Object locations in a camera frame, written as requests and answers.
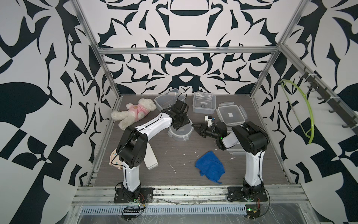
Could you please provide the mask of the clear rectangular lunch box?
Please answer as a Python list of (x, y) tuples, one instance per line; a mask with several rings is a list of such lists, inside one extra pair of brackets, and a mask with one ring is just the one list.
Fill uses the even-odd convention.
[(216, 110), (216, 96), (212, 93), (195, 92), (193, 94), (193, 112), (212, 115)]
[(154, 99), (156, 107), (159, 111), (170, 107), (175, 104), (177, 100), (185, 101), (186, 94), (178, 89), (169, 90), (167, 93), (161, 94)]

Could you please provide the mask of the round clear container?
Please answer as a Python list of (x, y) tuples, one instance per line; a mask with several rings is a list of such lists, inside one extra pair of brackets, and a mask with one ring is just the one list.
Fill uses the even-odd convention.
[(169, 127), (168, 136), (176, 141), (188, 141), (194, 128), (192, 127), (192, 121), (189, 124), (175, 130), (173, 126)]

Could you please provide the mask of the clear lunch box lid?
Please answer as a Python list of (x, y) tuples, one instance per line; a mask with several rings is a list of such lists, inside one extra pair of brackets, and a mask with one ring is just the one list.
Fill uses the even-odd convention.
[(248, 119), (245, 109), (241, 105), (236, 105), (234, 102), (219, 104), (216, 112), (220, 121), (229, 127), (241, 125)]
[(233, 156), (245, 156), (246, 151), (242, 148), (229, 148), (226, 150)]

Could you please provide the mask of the blue cleaning cloth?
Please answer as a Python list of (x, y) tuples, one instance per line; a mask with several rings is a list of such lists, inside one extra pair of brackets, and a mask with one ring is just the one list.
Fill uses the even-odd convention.
[(197, 160), (195, 167), (200, 171), (201, 176), (206, 176), (210, 181), (221, 184), (220, 178), (225, 174), (225, 169), (214, 152), (209, 151), (204, 154)]

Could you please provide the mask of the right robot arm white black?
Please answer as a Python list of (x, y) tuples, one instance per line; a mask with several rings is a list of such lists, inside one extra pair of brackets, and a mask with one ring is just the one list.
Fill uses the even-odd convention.
[(264, 190), (262, 177), (263, 157), (270, 143), (265, 130), (251, 121), (245, 122), (227, 131), (224, 122), (216, 124), (207, 123), (192, 124), (194, 131), (201, 137), (214, 138), (219, 149), (227, 150), (241, 145), (246, 153), (246, 173), (244, 176), (244, 187), (250, 191)]

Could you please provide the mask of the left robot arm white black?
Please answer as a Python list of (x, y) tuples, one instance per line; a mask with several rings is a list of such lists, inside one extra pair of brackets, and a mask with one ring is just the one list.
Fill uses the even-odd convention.
[(173, 127), (178, 130), (189, 124), (187, 111), (188, 105), (178, 99), (154, 119), (141, 126), (129, 126), (124, 130), (116, 155), (111, 159), (111, 165), (122, 167), (124, 170), (124, 191), (131, 194), (140, 191), (139, 167), (146, 156), (148, 142), (164, 129)]

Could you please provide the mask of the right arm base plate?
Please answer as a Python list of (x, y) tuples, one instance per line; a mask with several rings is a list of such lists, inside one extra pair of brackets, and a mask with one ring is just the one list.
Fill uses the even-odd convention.
[(242, 187), (228, 187), (227, 200), (230, 202), (267, 202), (268, 194), (265, 188), (261, 185), (249, 186), (244, 185)]

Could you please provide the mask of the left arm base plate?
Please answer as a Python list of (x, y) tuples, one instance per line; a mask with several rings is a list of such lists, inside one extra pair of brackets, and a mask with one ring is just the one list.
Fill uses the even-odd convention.
[(116, 189), (114, 203), (147, 203), (153, 199), (154, 188), (138, 187), (134, 192), (125, 187)]

